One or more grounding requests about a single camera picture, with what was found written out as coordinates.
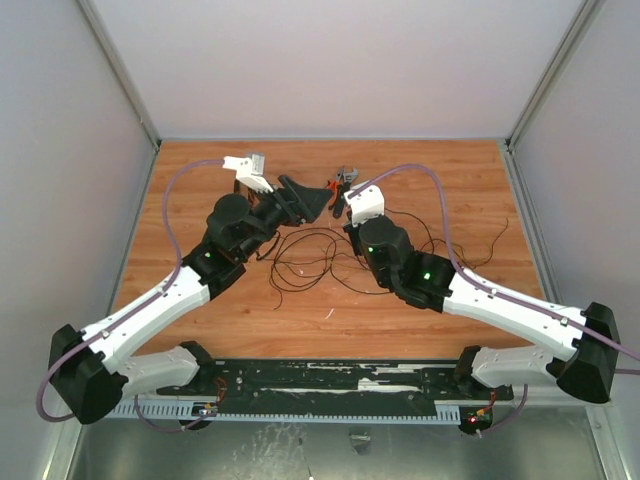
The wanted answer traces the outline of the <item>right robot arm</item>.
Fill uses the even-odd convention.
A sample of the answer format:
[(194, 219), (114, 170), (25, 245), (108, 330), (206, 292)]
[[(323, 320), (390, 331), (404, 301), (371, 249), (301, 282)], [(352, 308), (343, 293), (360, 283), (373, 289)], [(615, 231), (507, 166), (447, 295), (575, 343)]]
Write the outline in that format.
[(528, 341), (526, 347), (468, 346), (453, 383), (466, 398), (507, 385), (556, 385), (584, 402), (609, 402), (620, 337), (612, 310), (593, 302), (580, 309), (504, 288), (445, 257), (413, 247), (405, 229), (386, 216), (346, 224), (356, 255), (377, 284), (406, 304), (468, 317)]

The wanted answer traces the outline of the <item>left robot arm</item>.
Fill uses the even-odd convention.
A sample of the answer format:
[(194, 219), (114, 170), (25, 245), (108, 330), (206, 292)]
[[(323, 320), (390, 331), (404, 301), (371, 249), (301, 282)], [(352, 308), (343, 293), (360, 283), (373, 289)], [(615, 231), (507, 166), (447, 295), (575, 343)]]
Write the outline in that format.
[(96, 323), (57, 330), (37, 393), (40, 417), (54, 419), (44, 410), (48, 386), (69, 408), (68, 416), (83, 425), (104, 418), (126, 396), (168, 386), (184, 386), (196, 395), (208, 392), (215, 371), (198, 344), (147, 356), (135, 353), (175, 320), (231, 287), (280, 227), (313, 223), (333, 196), (327, 188), (304, 187), (286, 175), (279, 182), (258, 194), (257, 204), (239, 193), (220, 197), (202, 240), (188, 255), (176, 256), (174, 270), (157, 286)]

